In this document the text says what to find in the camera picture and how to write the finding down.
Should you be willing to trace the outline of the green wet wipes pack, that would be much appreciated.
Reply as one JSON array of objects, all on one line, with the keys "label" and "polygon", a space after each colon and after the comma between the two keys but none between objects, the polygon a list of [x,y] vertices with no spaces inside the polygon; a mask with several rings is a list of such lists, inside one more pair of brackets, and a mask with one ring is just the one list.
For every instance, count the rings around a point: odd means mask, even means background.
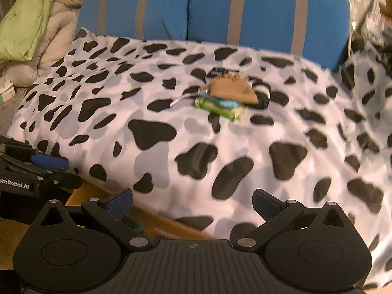
[{"label": "green wet wipes pack", "polygon": [[195,106],[210,113],[220,115],[231,121],[239,121],[246,111],[246,108],[243,106],[238,106],[236,108],[226,108],[205,97],[196,98]]}]

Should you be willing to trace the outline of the cow print bed sheet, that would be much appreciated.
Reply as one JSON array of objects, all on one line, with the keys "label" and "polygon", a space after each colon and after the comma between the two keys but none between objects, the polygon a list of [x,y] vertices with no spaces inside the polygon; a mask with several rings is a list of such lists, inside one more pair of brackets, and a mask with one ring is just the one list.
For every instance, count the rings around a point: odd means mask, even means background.
[{"label": "cow print bed sheet", "polygon": [[[8,136],[217,238],[262,223],[253,192],[340,204],[369,248],[366,287],[391,281],[391,75],[372,46],[337,71],[249,47],[97,36],[82,29],[28,89]],[[239,121],[199,109],[214,67],[271,87]]]}]

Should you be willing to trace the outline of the tan drawstring pouch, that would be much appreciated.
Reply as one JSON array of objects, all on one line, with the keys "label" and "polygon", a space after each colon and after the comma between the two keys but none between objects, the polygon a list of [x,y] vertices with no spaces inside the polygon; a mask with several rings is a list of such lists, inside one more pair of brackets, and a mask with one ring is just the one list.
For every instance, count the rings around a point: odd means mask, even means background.
[{"label": "tan drawstring pouch", "polygon": [[246,76],[222,74],[209,82],[212,97],[232,100],[241,104],[257,104],[259,99]]}]

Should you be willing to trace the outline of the green blanket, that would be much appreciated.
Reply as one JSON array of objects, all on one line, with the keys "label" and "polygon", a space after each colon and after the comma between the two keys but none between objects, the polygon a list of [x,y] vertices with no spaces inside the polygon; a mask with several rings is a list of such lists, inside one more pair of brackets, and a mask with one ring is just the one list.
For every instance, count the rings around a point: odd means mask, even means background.
[{"label": "green blanket", "polygon": [[1,63],[29,61],[45,32],[53,0],[16,0],[1,21]]}]

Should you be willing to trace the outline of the blue striped cushion right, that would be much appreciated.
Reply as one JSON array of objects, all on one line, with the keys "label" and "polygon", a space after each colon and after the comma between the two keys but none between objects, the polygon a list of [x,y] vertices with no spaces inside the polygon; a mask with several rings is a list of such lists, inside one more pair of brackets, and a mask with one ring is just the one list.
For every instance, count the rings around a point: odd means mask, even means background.
[{"label": "blue striped cushion right", "polygon": [[348,0],[189,0],[188,38],[273,50],[336,69],[349,39]]}]

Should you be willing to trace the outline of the clutter pile of bags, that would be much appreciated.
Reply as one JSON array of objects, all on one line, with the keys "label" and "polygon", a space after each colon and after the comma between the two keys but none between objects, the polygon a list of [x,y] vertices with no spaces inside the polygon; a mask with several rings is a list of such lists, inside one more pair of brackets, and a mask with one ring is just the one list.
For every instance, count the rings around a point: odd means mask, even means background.
[{"label": "clutter pile of bags", "polygon": [[376,61],[391,75],[391,18],[383,13],[379,0],[349,0],[350,36],[348,54],[364,49],[367,43],[376,50]]}]

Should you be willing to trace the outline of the blue striped cushion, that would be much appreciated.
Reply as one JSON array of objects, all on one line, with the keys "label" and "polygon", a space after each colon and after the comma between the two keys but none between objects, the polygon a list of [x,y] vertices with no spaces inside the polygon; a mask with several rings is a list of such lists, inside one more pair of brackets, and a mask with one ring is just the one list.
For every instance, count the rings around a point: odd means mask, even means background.
[{"label": "blue striped cushion", "polygon": [[189,0],[84,0],[77,29],[140,40],[186,40]]},{"label": "blue striped cushion", "polygon": [[349,39],[348,0],[189,0],[188,38],[273,50],[336,69]]}]

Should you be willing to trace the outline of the blue wet wipes pack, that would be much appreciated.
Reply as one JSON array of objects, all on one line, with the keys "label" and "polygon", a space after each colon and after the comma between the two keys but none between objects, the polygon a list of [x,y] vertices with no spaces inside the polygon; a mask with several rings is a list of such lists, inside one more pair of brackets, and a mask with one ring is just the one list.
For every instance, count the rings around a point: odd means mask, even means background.
[{"label": "blue wet wipes pack", "polygon": [[216,98],[215,101],[220,106],[222,106],[224,108],[229,108],[229,109],[235,109],[241,105],[239,102],[235,102],[235,101],[227,100],[227,99]]}]

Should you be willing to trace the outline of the black cloth white band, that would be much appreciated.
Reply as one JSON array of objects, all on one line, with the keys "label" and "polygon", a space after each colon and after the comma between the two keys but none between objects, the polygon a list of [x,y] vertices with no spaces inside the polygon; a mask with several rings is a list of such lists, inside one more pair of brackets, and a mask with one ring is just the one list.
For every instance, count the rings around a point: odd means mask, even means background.
[{"label": "black cloth white band", "polygon": [[252,104],[250,107],[256,110],[265,110],[269,106],[270,102],[270,85],[260,79],[254,79],[252,89],[257,95],[258,103]]}]

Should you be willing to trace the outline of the blue striped cushion left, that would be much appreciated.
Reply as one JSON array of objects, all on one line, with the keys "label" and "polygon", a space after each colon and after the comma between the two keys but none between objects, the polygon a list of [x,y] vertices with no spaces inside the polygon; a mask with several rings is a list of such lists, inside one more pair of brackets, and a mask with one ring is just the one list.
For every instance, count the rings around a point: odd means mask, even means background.
[{"label": "blue striped cushion left", "polygon": [[140,40],[186,40],[189,0],[84,0],[77,29]]}]

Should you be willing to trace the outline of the cardboard box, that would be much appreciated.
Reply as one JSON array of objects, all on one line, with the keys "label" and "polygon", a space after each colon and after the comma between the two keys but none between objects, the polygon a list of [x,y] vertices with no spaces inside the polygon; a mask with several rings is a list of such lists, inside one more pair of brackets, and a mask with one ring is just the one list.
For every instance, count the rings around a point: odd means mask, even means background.
[{"label": "cardboard box", "polygon": [[[80,206],[89,198],[96,197],[104,199],[109,195],[105,190],[84,181],[80,188],[73,191],[66,206]],[[160,238],[175,240],[215,240],[214,237],[201,231],[140,208],[139,206],[132,206],[127,213],[127,217],[131,221],[139,224],[151,240],[158,240]]]}]

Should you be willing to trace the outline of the black tissue pack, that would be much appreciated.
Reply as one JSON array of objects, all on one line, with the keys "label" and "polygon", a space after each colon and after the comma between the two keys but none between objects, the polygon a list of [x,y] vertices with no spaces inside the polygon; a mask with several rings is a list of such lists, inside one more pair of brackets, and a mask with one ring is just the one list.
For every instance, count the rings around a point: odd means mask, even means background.
[{"label": "black tissue pack", "polygon": [[222,76],[225,74],[238,74],[239,70],[233,70],[223,67],[214,67],[211,71],[206,75],[207,78],[215,78],[218,76]]}]

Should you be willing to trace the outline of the beige quilted blanket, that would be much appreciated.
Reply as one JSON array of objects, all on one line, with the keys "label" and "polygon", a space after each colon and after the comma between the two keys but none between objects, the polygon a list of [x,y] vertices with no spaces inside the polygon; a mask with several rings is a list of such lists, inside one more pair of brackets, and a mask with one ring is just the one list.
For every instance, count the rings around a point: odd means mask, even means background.
[{"label": "beige quilted blanket", "polygon": [[[60,60],[76,36],[76,24],[84,0],[53,0],[49,19],[33,58],[29,61],[1,63],[1,87],[13,84],[30,86],[40,75]],[[1,21],[16,0],[1,0]]]}]

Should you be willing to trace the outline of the teal mesh bath loofah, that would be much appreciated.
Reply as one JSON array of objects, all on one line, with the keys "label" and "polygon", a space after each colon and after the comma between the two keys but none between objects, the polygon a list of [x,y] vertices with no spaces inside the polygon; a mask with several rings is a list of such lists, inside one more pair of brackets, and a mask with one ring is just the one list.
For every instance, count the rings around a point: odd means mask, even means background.
[{"label": "teal mesh bath loofah", "polygon": [[138,224],[137,222],[128,220],[127,221],[127,225],[136,233],[141,234],[141,235],[145,235],[144,229],[142,228],[142,226],[140,224]]}]

